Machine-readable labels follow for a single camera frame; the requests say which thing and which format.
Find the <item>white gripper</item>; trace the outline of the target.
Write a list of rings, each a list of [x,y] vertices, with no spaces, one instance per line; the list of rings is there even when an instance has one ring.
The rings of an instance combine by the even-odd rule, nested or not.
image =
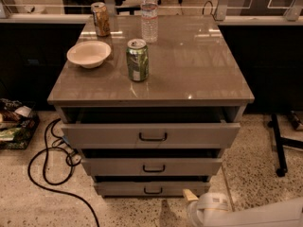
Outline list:
[[[184,189],[183,196],[187,202],[187,219],[192,227],[212,226],[217,218],[228,213],[225,194],[208,192],[197,197],[190,189]]]

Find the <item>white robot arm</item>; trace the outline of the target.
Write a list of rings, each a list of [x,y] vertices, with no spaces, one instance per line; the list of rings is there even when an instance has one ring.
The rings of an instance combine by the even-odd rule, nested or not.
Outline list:
[[[225,194],[184,189],[183,196],[192,227],[303,227],[303,198],[230,212]]]

